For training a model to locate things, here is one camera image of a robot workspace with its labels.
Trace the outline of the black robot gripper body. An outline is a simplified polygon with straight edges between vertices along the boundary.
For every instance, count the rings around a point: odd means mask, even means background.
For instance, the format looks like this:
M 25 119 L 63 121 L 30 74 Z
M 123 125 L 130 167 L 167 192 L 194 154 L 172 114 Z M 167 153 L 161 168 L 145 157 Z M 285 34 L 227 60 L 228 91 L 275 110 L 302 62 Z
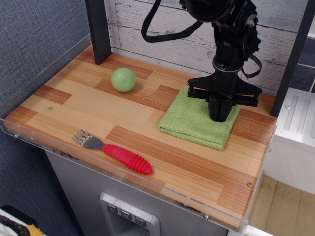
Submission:
M 243 81 L 237 72 L 215 70 L 212 75 L 188 80 L 188 97 L 203 99 L 208 104 L 256 107 L 262 89 Z

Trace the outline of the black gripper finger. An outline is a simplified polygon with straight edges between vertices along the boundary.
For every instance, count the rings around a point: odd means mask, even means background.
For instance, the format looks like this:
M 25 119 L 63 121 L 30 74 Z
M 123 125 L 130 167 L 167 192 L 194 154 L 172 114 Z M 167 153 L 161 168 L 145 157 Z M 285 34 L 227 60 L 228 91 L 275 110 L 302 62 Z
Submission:
M 221 103 L 217 101 L 215 98 L 209 97 L 208 108 L 209 108 L 210 119 L 216 122 L 220 122 L 221 121 L 221 118 L 220 118 Z
M 221 103 L 220 122 L 224 122 L 227 120 L 232 107 L 233 107 L 233 101 L 231 100 L 227 100 Z

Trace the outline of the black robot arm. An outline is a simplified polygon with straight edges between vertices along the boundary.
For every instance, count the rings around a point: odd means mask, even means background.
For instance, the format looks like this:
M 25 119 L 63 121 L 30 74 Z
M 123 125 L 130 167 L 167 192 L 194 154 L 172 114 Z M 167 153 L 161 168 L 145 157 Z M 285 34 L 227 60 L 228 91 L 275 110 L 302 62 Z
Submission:
M 212 65 L 215 72 L 209 76 L 188 80 L 188 96 L 208 102 L 209 117 L 226 121 L 235 105 L 256 107 L 262 89 L 243 81 L 238 73 L 259 50 L 256 6 L 250 0 L 181 0 L 184 9 L 196 20 L 210 22 L 214 28 L 216 54 Z

